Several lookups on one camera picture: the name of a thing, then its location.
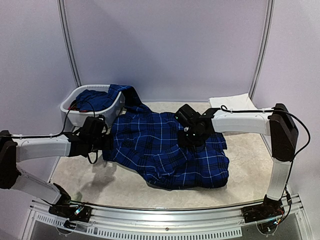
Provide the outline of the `white plastic laundry basket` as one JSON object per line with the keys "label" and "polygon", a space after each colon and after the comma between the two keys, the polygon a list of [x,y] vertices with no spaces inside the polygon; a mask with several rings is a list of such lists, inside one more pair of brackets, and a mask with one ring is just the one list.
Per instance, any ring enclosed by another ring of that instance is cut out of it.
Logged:
{"label": "white plastic laundry basket", "polygon": [[[74,89],[69,96],[61,103],[60,110],[64,113],[68,112],[68,108],[71,103],[76,99],[76,97],[82,93],[84,90],[95,90],[100,92],[108,92],[109,91],[109,84],[87,84]],[[105,117],[105,123],[108,127],[111,127],[114,120],[117,116],[121,113],[123,106],[125,103],[125,96],[119,92],[110,107],[97,111],[94,109],[95,116],[103,115]],[[71,110],[68,114],[68,119],[75,127],[82,127],[87,117],[93,117],[94,113],[92,111],[89,112],[79,112],[76,110]]]}

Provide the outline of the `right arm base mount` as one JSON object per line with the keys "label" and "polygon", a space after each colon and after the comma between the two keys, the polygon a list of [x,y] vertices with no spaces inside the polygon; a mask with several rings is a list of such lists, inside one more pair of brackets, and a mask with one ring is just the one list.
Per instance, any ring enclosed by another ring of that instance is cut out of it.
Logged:
{"label": "right arm base mount", "polygon": [[272,200],[264,197],[263,202],[241,209],[241,215],[246,224],[256,222],[258,231],[265,236],[273,235],[278,226],[288,217],[292,208],[292,198],[285,189],[288,210],[286,211],[282,200]]}

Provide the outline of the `right corner wall post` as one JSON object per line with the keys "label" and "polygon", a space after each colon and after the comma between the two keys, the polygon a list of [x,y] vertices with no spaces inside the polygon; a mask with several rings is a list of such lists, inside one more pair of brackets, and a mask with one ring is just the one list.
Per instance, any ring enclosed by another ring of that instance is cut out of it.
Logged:
{"label": "right corner wall post", "polygon": [[271,32],[271,27],[272,27],[274,7],[275,7],[275,1],[268,0],[267,6],[266,6],[263,29],[262,29],[262,36],[261,36],[261,41],[260,41],[260,46],[259,46],[258,59],[256,62],[252,82],[251,82],[249,92],[248,92],[248,96],[251,100],[253,100],[253,98],[254,98],[254,95],[255,95],[255,92],[256,92],[256,89],[258,86],[260,74],[261,74],[261,71],[263,68],[264,59],[266,56],[269,36],[270,36],[270,32]]}

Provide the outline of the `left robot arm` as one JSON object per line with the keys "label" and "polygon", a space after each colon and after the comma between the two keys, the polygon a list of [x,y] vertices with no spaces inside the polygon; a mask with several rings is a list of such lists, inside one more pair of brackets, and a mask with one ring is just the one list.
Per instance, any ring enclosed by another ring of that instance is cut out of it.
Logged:
{"label": "left robot arm", "polygon": [[111,150],[114,138],[102,117],[89,116],[75,131],[62,131],[53,135],[13,135],[0,132],[0,187],[17,190],[41,199],[63,216],[74,213],[71,197],[59,185],[44,181],[20,168],[19,163],[53,157],[89,159],[90,154]]}

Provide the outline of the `corner wall post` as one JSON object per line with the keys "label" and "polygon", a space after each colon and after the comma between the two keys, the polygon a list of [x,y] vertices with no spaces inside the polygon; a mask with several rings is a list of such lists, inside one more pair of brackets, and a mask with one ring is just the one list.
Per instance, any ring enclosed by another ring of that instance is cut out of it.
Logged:
{"label": "corner wall post", "polygon": [[67,8],[64,0],[57,0],[57,7],[59,12],[59,19],[62,29],[62,36],[65,44],[65,49],[71,69],[71,74],[76,87],[80,87],[82,85],[79,71],[77,68],[76,58],[74,54],[74,49],[72,45],[72,39],[70,35],[68,19],[67,19]]}
{"label": "corner wall post", "polygon": [[254,98],[254,95],[255,95],[255,92],[256,92],[256,89],[258,86],[260,74],[261,74],[261,71],[263,68],[264,59],[266,56],[269,36],[270,36],[270,32],[271,32],[271,27],[272,27],[274,7],[275,7],[275,1],[268,0],[267,6],[266,6],[263,29],[262,29],[262,36],[261,36],[261,41],[260,41],[260,46],[259,46],[258,59],[256,62],[252,82],[251,82],[249,92],[248,92],[248,96],[251,100],[253,100],[253,98]]}

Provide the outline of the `red garment in basket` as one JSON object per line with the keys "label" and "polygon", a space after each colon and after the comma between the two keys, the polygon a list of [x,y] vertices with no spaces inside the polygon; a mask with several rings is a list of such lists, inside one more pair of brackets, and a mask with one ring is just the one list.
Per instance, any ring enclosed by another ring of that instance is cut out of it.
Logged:
{"label": "red garment in basket", "polygon": [[85,108],[85,101],[77,101],[76,99],[71,102],[69,107],[67,108],[69,111],[78,111],[78,112],[87,112],[88,110]]}

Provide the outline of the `aluminium front rail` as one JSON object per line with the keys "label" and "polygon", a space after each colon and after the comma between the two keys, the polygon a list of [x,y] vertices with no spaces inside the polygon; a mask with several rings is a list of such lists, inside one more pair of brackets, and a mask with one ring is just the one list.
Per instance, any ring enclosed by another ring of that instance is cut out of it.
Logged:
{"label": "aluminium front rail", "polygon": [[30,204],[24,240],[311,240],[299,195],[284,204],[286,218],[246,222],[241,205],[204,209],[129,209],[93,204],[89,222],[49,213],[40,200]]}

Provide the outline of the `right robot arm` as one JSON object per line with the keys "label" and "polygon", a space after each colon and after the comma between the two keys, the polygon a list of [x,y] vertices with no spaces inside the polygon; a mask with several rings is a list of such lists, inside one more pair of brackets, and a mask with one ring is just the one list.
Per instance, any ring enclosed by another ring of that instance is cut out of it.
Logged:
{"label": "right robot arm", "polygon": [[278,203],[290,175],[290,164],[295,159],[299,130],[293,116],[282,103],[263,109],[228,109],[225,105],[208,108],[200,114],[185,104],[174,114],[182,125],[178,131],[180,147],[199,147],[217,133],[253,133],[269,136],[273,161],[266,201],[259,206],[262,218],[269,218],[278,210]]}

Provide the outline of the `left corner wall post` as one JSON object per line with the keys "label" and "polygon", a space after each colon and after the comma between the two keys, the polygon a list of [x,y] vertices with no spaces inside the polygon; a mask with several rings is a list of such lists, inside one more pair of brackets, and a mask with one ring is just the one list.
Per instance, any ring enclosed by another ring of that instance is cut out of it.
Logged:
{"label": "left corner wall post", "polygon": [[74,54],[74,49],[72,45],[72,39],[70,35],[68,19],[67,19],[67,8],[64,0],[57,0],[57,7],[59,12],[59,19],[62,29],[62,36],[65,44],[65,49],[71,69],[71,74],[76,87],[80,87],[82,85],[79,71],[77,68],[76,58]]}

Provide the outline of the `dark blue garment in basket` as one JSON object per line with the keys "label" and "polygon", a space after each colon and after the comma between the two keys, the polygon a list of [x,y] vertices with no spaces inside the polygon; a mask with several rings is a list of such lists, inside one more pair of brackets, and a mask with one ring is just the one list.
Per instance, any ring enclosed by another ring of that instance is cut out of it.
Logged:
{"label": "dark blue garment in basket", "polygon": [[85,101],[85,108],[87,112],[99,112],[109,108],[114,100],[105,91],[84,90],[75,98],[78,102]]}

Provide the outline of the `white t-shirt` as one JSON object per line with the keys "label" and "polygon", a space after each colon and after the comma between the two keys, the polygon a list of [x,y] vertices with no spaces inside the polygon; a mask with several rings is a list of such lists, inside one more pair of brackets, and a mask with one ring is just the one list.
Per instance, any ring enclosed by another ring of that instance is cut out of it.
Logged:
{"label": "white t-shirt", "polygon": [[224,105],[228,110],[257,110],[248,93],[225,97],[211,97],[208,101],[212,108],[220,108]]}

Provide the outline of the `blue plaid shirt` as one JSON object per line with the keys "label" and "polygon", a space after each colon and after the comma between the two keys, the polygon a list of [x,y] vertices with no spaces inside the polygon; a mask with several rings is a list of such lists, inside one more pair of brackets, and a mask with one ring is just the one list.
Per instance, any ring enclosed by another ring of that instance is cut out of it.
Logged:
{"label": "blue plaid shirt", "polygon": [[166,190],[224,187],[229,178],[227,143],[212,134],[199,147],[180,147],[183,129],[172,112],[153,112],[143,104],[134,87],[111,84],[109,97],[124,95],[125,113],[113,122],[113,148],[104,150],[105,161],[137,172],[148,184]]}

